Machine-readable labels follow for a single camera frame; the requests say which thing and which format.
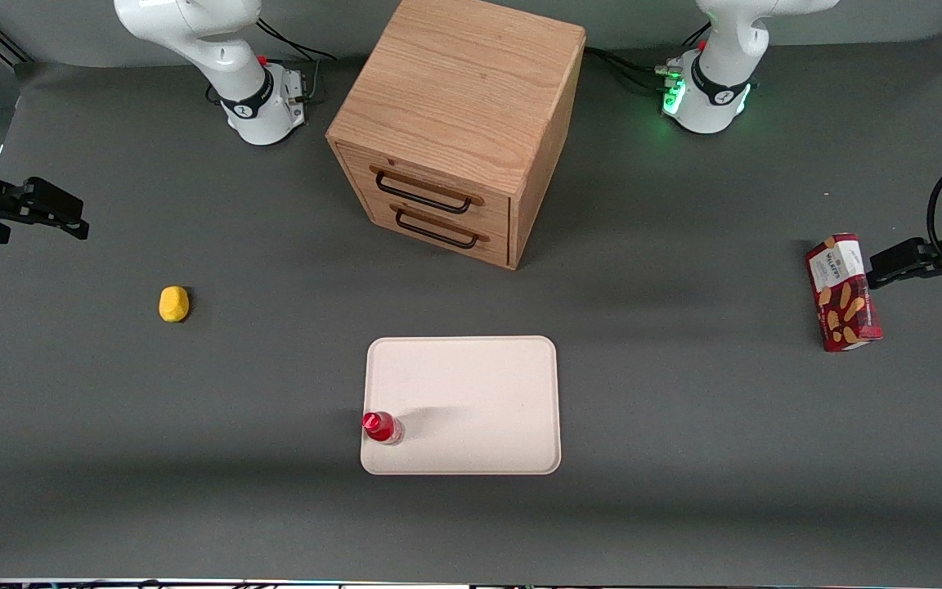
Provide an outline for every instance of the green indicator light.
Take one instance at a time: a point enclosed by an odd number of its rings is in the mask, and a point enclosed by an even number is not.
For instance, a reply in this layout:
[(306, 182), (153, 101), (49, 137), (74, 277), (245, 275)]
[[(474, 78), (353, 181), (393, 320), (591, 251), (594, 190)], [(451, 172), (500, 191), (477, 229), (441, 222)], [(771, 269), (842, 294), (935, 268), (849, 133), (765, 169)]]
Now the green indicator light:
[(747, 106), (747, 94), (751, 93), (751, 84), (747, 84), (747, 88), (743, 89), (743, 98), (740, 98), (740, 106), (737, 107), (736, 113), (740, 115), (743, 112), (743, 108)]
[(674, 97), (667, 97), (664, 100), (664, 111), (669, 115), (675, 115), (678, 112), (678, 107), (681, 106), (681, 98), (685, 96), (685, 82), (678, 82), (678, 86), (672, 88), (672, 90), (676, 90)]

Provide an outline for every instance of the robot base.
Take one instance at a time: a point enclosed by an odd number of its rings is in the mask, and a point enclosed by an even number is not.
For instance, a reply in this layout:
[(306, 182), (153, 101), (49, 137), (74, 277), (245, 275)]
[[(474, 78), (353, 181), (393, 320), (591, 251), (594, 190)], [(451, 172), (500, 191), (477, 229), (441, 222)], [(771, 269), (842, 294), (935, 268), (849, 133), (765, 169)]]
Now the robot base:
[[(668, 67), (680, 68), (680, 71), (689, 71), (699, 53), (699, 50), (691, 49), (681, 56), (672, 57), (666, 64)], [(749, 84), (743, 94), (735, 97), (728, 105), (715, 106), (707, 94), (696, 86), (692, 77), (679, 78), (664, 96), (664, 115), (677, 120), (678, 124), (694, 133), (718, 133), (743, 112), (748, 93), (751, 93)]]
[(283, 141), (304, 123), (303, 77), (299, 71), (278, 64), (264, 66), (274, 79), (271, 97), (253, 119), (240, 119), (224, 105), (228, 126), (239, 132), (248, 144), (269, 146)]

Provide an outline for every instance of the drawer handle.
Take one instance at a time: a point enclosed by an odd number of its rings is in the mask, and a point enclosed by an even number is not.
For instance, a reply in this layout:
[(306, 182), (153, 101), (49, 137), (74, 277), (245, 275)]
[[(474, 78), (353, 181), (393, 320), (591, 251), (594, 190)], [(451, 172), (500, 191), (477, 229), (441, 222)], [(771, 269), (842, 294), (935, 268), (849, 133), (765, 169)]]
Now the drawer handle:
[(417, 227), (416, 225), (405, 223), (405, 221), (402, 220), (402, 215), (404, 215), (404, 213), (405, 211), (403, 211), (403, 209), (398, 209), (395, 212), (395, 223), (399, 225), (399, 227), (404, 228), (404, 230), (418, 232), (424, 237), (437, 239), (438, 241), (441, 241), (442, 243), (448, 243), (448, 245), (452, 245), (453, 247), (460, 247), (461, 250), (471, 250), (475, 243), (478, 243), (478, 235), (471, 235), (471, 241), (456, 241), (456, 239), (446, 237), (444, 235), (438, 235), (436, 232), (427, 231), (421, 227)]
[(463, 213), (468, 212), (468, 207), (471, 206), (471, 199), (464, 198), (464, 204), (460, 206), (445, 205), (442, 202), (436, 202), (430, 198), (423, 198), (423, 196), (418, 196), (411, 191), (404, 191), (397, 189), (396, 187), (390, 187), (388, 184), (384, 183), (384, 171), (377, 172), (377, 187), (382, 191), (386, 191), (388, 194), (393, 194), (399, 198), (404, 198), (406, 200), (411, 200), (414, 202), (419, 202), (419, 204), (432, 206), (438, 211), (445, 211), (446, 213), (453, 213), (453, 215), (463, 215)]

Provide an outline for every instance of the cabinet top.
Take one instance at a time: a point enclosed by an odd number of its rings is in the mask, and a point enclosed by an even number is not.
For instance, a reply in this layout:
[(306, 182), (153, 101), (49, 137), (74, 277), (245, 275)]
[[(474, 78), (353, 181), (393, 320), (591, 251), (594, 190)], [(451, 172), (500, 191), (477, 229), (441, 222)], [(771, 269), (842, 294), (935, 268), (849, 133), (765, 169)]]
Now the cabinet top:
[(518, 195), (585, 41), (478, 0), (403, 0), (326, 135)]

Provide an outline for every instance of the wooden cabinet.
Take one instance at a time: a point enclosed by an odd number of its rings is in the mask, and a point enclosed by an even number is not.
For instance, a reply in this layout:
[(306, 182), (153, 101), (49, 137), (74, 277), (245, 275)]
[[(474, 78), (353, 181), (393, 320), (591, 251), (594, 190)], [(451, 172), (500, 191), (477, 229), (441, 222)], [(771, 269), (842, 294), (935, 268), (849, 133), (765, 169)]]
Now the wooden cabinet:
[(516, 268), (585, 39), (479, 0), (403, 0), (325, 135), (370, 220)]

